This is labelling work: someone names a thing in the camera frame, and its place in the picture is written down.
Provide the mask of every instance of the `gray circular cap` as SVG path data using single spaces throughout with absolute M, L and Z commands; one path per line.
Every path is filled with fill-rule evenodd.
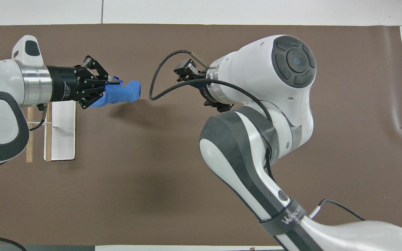
M 281 36 L 274 40 L 273 67 L 287 85 L 303 88 L 316 76 L 316 61 L 308 46 L 297 38 Z

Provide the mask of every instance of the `blue cloth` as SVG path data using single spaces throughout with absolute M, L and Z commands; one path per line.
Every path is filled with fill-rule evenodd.
M 141 83 L 139 81 L 131 81 L 123 87 L 123 81 L 120 84 L 105 85 L 105 95 L 94 102 L 92 107 L 101 107 L 108 103 L 115 104 L 118 102 L 134 102 L 141 95 Z

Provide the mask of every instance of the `brown mat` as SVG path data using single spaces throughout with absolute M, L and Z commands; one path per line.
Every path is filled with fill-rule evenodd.
M 273 166 L 288 195 L 310 212 L 324 198 L 370 220 L 402 227 L 402 46 L 399 27 L 94 24 L 0 26 L 0 60 L 23 35 L 38 38 L 48 65 L 89 54 L 110 74 L 142 82 L 141 100 L 77 109 L 76 158 L 0 167 L 0 236 L 25 244 L 275 245 L 244 203 L 204 163 L 207 118 L 197 90 L 148 100 L 156 67 L 186 49 L 206 62 L 257 39 L 300 38 L 318 66 L 310 141 Z M 175 84 L 170 60 L 156 93 Z M 355 221 L 326 205 L 323 224 Z

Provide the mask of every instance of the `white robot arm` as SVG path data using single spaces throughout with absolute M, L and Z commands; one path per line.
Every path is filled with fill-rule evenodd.
M 221 57 L 206 71 L 195 71 L 193 65 L 188 61 L 177 66 L 179 81 L 187 80 L 177 86 L 188 83 L 199 88 L 205 105 L 224 112 L 206 122 L 199 141 L 201 154 L 284 249 L 402 250 L 402 228 L 392 224 L 314 222 L 264 171 L 305 143 L 313 131 L 309 92 L 316 62 L 305 43 L 287 35 L 271 36 Z M 227 111 L 236 102 L 244 106 Z
M 75 100 L 85 109 L 103 96 L 105 84 L 119 83 L 90 56 L 75 67 L 46 66 L 37 39 L 21 38 L 12 58 L 0 61 L 0 164 L 21 153 L 29 140 L 20 107 L 44 110 L 49 102 Z

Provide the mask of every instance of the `wooden stick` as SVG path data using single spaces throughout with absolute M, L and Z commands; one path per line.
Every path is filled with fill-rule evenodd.
M 34 107 L 27 107 L 27 122 L 34 120 Z M 28 123 L 29 129 L 34 127 L 32 123 Z M 29 132 L 29 141 L 26 147 L 26 162 L 32 162 L 34 157 L 34 132 Z
M 46 122 L 52 122 L 52 103 L 47 105 Z M 52 123 L 46 124 L 46 161 L 52 161 Z

